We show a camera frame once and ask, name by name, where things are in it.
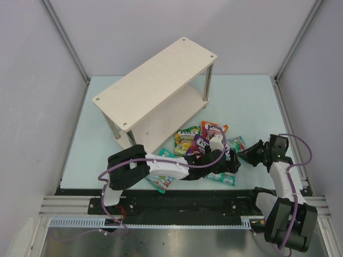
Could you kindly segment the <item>teal cherry mint candy bag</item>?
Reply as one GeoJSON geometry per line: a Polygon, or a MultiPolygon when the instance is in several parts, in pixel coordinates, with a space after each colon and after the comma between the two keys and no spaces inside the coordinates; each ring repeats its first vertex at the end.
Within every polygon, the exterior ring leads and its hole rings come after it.
{"type": "Polygon", "coordinates": [[[230,149],[235,149],[236,153],[246,150],[246,145],[241,136],[228,138],[226,139],[227,148],[226,148],[226,159],[230,160],[230,149]]]}

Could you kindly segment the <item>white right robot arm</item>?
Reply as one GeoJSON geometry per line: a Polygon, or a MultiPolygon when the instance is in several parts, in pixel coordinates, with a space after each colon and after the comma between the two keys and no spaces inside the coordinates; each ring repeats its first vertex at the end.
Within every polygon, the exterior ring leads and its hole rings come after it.
{"type": "Polygon", "coordinates": [[[294,182],[295,164],[288,157],[289,134],[271,134],[268,142],[258,141],[238,156],[253,167],[262,164],[271,176],[275,190],[255,187],[252,206],[265,218],[264,239],[278,250],[306,252],[318,212],[309,205],[294,182]]]}

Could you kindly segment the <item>teal Fox's mint candy bag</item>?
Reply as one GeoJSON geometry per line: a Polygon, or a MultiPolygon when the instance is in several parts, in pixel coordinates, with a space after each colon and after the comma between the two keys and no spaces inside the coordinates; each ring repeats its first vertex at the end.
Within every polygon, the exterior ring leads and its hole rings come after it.
{"type": "MultiPolygon", "coordinates": [[[[170,152],[169,150],[166,150],[165,148],[161,149],[159,152],[159,156],[162,157],[171,157],[175,158],[176,156],[170,152]]],[[[169,185],[172,183],[174,178],[170,176],[148,176],[146,177],[146,180],[160,193],[165,193],[169,185]]]]}

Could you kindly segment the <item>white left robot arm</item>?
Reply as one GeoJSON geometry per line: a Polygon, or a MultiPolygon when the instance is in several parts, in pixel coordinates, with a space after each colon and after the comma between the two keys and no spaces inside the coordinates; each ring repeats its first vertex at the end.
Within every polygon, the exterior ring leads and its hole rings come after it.
{"type": "Polygon", "coordinates": [[[204,155],[171,158],[147,153],[143,145],[129,147],[108,157],[107,170],[98,177],[98,180],[105,182],[101,194],[103,204],[106,207],[119,204],[124,190],[149,175],[192,181],[212,173],[237,173],[241,163],[236,150],[226,148],[225,151],[229,152],[229,158],[219,149],[207,149],[204,155]]]}

